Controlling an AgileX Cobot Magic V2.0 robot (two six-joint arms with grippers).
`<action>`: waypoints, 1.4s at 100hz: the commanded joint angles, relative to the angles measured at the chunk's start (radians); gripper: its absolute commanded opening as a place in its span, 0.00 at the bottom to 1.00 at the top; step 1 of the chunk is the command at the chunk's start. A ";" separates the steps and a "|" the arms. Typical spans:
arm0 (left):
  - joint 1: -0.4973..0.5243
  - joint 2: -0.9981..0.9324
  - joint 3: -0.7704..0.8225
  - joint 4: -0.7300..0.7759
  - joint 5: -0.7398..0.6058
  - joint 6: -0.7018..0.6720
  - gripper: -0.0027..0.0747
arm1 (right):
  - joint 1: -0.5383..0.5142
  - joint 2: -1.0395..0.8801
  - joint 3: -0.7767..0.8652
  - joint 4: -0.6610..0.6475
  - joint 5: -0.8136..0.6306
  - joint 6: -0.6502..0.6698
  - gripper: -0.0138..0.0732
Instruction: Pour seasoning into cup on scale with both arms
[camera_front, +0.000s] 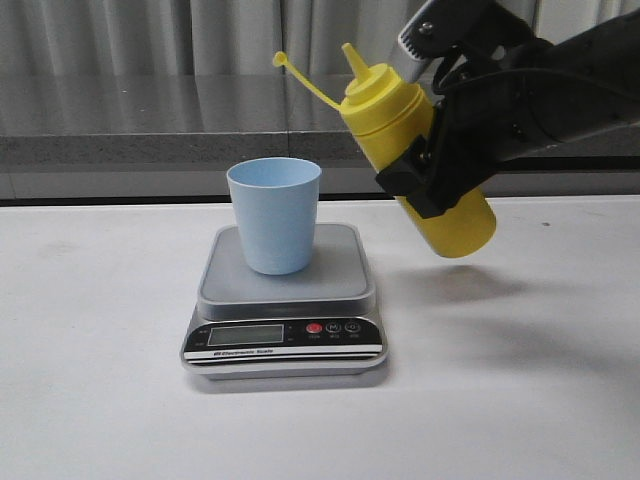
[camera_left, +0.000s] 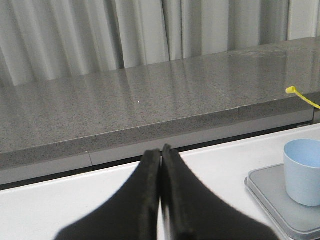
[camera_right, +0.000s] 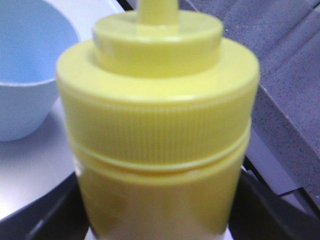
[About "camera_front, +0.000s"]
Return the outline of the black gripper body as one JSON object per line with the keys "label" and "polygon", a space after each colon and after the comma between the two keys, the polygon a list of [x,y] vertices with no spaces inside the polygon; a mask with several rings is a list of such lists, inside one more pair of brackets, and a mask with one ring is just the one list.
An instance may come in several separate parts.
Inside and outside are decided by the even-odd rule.
{"label": "black gripper body", "polygon": [[496,1],[427,1],[399,37],[445,44],[444,55],[430,64],[436,67],[431,89],[445,104],[449,135],[464,155],[464,195],[495,174],[513,145],[534,138],[523,59],[548,44]]}

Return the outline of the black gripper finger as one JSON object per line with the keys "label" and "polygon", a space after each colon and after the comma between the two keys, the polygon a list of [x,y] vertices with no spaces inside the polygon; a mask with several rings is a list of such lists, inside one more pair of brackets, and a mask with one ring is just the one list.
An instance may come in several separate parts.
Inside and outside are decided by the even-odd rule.
{"label": "black gripper finger", "polygon": [[404,197],[421,218],[442,216],[463,195],[464,155],[448,127],[445,104],[438,102],[428,133],[419,133],[375,178],[387,194]]}

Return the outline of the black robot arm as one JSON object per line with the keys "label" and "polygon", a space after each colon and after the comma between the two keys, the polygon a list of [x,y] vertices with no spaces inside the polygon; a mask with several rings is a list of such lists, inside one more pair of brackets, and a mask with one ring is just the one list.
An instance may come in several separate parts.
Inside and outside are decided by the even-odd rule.
{"label": "black robot arm", "polygon": [[436,66],[430,130],[377,182],[437,217],[515,159],[639,119],[639,15],[562,43],[494,1],[428,1],[398,36],[392,64],[414,81]]}

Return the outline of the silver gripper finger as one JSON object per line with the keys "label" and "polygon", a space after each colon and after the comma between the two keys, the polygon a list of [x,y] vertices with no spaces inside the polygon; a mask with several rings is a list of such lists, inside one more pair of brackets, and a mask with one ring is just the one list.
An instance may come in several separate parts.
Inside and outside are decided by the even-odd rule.
{"label": "silver gripper finger", "polygon": [[444,55],[445,44],[435,38],[398,37],[389,57],[389,65],[407,83],[415,83],[435,59]]}

